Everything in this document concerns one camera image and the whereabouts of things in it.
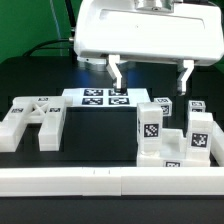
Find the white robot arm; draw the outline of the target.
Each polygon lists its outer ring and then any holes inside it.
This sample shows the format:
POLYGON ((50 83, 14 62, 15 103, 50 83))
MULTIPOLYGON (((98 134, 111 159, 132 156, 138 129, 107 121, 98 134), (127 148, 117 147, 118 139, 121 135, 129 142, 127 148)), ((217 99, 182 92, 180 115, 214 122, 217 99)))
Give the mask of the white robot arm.
POLYGON ((222 13, 203 0, 83 0, 74 51, 81 58, 105 59, 119 93, 127 91, 120 61, 175 64, 177 90, 196 66, 210 66, 224 56, 222 13))

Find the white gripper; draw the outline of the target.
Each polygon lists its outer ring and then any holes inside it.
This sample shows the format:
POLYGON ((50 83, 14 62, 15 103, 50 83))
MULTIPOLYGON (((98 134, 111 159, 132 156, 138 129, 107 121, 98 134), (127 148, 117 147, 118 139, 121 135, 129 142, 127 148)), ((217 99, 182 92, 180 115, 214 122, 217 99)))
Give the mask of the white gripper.
POLYGON ((74 50, 80 57, 105 58, 115 93, 127 92, 117 64, 127 61, 176 63, 177 92, 200 66, 224 56, 222 14, 217 6, 188 4, 174 10, 153 9, 143 0, 83 0, 77 19, 74 50))

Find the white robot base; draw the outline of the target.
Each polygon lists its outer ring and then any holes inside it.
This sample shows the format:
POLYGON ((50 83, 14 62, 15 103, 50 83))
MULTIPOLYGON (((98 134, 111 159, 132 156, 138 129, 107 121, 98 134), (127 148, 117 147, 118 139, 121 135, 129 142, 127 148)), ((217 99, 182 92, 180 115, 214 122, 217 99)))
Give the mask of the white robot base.
MULTIPOLYGON (((91 71, 106 71, 106 60, 105 59, 95 59, 95 58, 85 58, 77 57, 78 67, 82 69, 87 69, 91 71)), ((135 62, 121 60, 117 64, 118 68, 122 71, 131 69, 135 67, 135 62)))

